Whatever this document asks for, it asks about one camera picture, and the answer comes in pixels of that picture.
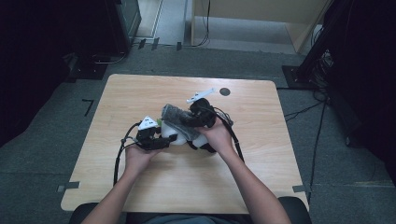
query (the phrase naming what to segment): person's right hand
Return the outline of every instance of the person's right hand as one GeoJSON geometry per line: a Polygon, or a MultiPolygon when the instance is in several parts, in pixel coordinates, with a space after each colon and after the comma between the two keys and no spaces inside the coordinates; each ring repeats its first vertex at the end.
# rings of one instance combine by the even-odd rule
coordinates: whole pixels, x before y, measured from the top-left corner
{"type": "Polygon", "coordinates": [[[196,131],[203,134],[210,146],[212,146],[219,154],[234,152],[233,143],[228,130],[219,118],[216,118],[216,123],[211,128],[199,127],[196,131]]]}

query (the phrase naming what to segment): white plastic part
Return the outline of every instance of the white plastic part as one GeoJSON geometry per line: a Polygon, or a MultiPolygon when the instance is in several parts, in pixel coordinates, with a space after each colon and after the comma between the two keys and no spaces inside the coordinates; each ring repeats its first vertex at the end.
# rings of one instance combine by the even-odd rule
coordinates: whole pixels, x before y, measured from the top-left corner
{"type": "Polygon", "coordinates": [[[161,124],[161,136],[169,137],[172,134],[177,134],[177,139],[171,142],[171,145],[181,146],[187,142],[186,138],[183,135],[179,134],[175,129],[169,127],[165,121],[161,124]]]}
{"type": "Polygon", "coordinates": [[[208,94],[212,93],[215,91],[215,88],[212,88],[210,90],[207,91],[201,91],[201,92],[196,92],[190,99],[187,100],[187,104],[195,102],[205,96],[207,96],[208,94]]]}
{"type": "Polygon", "coordinates": [[[206,139],[206,137],[203,134],[200,134],[196,139],[194,139],[192,141],[192,144],[195,147],[201,147],[201,146],[203,146],[206,143],[207,143],[207,139],[206,139]]]}
{"type": "Polygon", "coordinates": [[[146,116],[139,125],[138,130],[145,130],[157,126],[158,123],[149,116],[146,116]]]}

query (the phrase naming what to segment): person's left hand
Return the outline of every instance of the person's left hand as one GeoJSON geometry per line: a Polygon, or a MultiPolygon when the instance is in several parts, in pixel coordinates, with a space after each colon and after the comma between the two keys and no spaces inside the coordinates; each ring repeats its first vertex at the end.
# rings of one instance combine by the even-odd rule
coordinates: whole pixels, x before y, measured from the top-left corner
{"type": "Polygon", "coordinates": [[[146,151],[136,145],[125,148],[124,173],[140,175],[149,166],[149,161],[163,150],[146,151]]]}

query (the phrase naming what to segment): floor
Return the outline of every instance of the floor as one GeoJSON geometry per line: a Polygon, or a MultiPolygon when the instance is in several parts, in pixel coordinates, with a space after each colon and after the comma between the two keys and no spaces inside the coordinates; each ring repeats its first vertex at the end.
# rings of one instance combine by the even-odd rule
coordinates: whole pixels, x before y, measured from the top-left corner
{"type": "MultiPolygon", "coordinates": [[[[205,37],[205,18],[191,17],[191,2],[192,0],[139,1],[142,24],[136,40],[146,38],[152,42],[154,38],[160,38],[160,44],[176,45],[177,42],[182,42],[184,46],[201,43],[205,37]],[[193,42],[191,20],[195,20],[193,42]]],[[[284,22],[210,18],[209,24],[209,39],[203,48],[296,54],[284,22]]],[[[301,54],[308,53],[310,42],[308,40],[305,43],[301,54]]]]}
{"type": "MultiPolygon", "coordinates": [[[[155,0],[140,2],[152,4],[154,11],[158,11],[160,0],[150,1],[155,0]]],[[[151,50],[133,46],[124,60],[108,66],[103,80],[62,83],[26,132],[0,148],[1,224],[68,223],[71,212],[62,210],[64,195],[57,188],[70,179],[111,74],[263,79],[274,81],[279,88],[287,87],[281,66],[299,65],[304,55],[292,50],[282,23],[231,21],[240,27],[234,29],[223,24],[225,21],[210,20],[210,27],[222,24],[228,27],[230,35],[236,31],[243,34],[236,34],[239,39],[232,40],[216,34],[213,28],[208,45],[172,49],[177,42],[184,46],[191,42],[187,32],[191,24],[187,10],[190,3],[191,0],[164,0],[158,18],[151,16],[150,20],[142,21],[151,25],[145,33],[141,30],[142,36],[136,41],[146,38],[149,42],[159,37],[161,44],[172,45],[171,48],[151,50]],[[88,114],[89,106],[82,99],[94,100],[88,114]]],[[[152,12],[142,6],[142,14],[156,17],[152,12]]],[[[312,91],[283,89],[278,95],[284,114],[318,103],[312,91]]],[[[338,121],[333,108],[326,105],[316,106],[287,122],[302,180],[309,185],[311,176],[314,177],[310,204],[313,223],[395,223],[396,190],[383,162],[364,148],[346,147],[343,127],[338,121]],[[314,150],[322,108],[323,125],[314,150]],[[314,155],[316,166],[312,169],[314,155]]]]}

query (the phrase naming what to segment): black stand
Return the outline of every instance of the black stand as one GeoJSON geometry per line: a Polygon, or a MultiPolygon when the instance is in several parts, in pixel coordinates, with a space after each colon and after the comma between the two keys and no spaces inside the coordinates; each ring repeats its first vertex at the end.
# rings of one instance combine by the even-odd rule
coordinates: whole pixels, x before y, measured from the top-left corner
{"type": "Polygon", "coordinates": [[[318,40],[314,43],[312,49],[308,52],[305,60],[300,66],[282,66],[283,75],[288,82],[289,88],[291,89],[317,89],[310,82],[310,74],[313,67],[318,59],[321,58],[327,48],[328,40],[331,39],[332,30],[338,25],[342,14],[347,10],[350,5],[350,0],[341,1],[334,13],[329,19],[326,27],[323,28],[323,32],[318,37],[318,40]]]}
{"type": "Polygon", "coordinates": [[[109,57],[101,57],[100,62],[103,63],[94,63],[85,57],[78,58],[66,82],[75,83],[77,79],[102,80],[107,69],[106,62],[109,61],[109,57]]]}

